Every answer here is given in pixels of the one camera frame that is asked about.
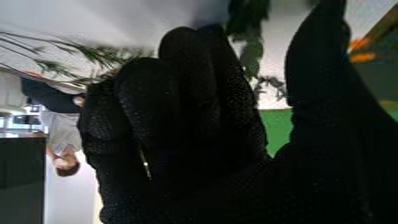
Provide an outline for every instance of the black cabinet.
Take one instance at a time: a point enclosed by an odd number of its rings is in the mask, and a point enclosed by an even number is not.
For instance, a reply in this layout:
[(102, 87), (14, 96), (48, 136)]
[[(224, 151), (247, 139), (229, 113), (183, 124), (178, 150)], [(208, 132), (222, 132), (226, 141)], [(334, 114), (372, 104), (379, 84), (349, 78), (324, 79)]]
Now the black cabinet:
[(0, 223), (43, 224), (45, 138), (0, 138)]

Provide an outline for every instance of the man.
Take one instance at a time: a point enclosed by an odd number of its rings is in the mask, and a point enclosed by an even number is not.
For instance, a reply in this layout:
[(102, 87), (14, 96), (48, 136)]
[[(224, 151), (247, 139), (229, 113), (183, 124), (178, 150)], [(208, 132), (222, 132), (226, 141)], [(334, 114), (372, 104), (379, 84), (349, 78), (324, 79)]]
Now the man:
[(46, 107), (41, 112), (41, 122), (48, 127), (46, 155), (54, 161), (59, 176), (68, 177), (80, 169), (75, 153), (82, 149), (77, 122), (84, 97), (78, 93), (64, 93), (46, 83), (30, 79), (22, 79), (22, 91)]

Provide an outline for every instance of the dark clothing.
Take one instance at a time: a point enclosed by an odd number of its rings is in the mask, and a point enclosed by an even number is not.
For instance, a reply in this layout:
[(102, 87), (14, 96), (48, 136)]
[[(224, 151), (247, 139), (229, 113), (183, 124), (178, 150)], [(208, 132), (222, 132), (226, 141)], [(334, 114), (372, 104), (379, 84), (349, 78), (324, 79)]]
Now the dark clothing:
[(295, 128), (276, 158), (219, 26), (173, 30), (160, 59), (125, 66), (116, 85), (91, 86), (80, 132), (103, 223), (398, 222), (398, 127), (349, 61), (345, 4), (320, 2), (293, 38)]
[(80, 113), (80, 106), (73, 103), (73, 98), (82, 96), (82, 94), (68, 94), (61, 92), (46, 83), (23, 78), (22, 92), (55, 113)]

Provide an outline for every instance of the shirt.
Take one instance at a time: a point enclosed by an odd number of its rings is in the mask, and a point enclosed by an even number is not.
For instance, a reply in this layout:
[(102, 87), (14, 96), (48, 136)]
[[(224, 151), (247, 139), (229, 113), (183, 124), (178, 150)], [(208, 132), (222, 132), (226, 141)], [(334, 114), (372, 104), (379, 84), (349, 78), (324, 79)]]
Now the shirt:
[(68, 145), (75, 151), (82, 149), (78, 116), (78, 114), (61, 114), (48, 110), (41, 112), (41, 122), (48, 126), (48, 145), (55, 155), (62, 154)]

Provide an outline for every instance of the green wall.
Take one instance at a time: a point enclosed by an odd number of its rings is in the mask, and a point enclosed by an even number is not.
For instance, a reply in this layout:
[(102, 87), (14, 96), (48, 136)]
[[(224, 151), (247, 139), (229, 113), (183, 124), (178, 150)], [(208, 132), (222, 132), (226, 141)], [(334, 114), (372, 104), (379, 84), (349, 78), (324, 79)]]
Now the green wall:
[[(398, 109), (389, 110), (389, 114), (398, 121)], [(267, 135), (269, 135), (269, 153), (274, 156), (277, 150), (290, 140), (290, 132), (293, 125), (290, 122), (292, 119), (292, 110), (270, 110), (261, 111), (261, 118), (265, 122)]]

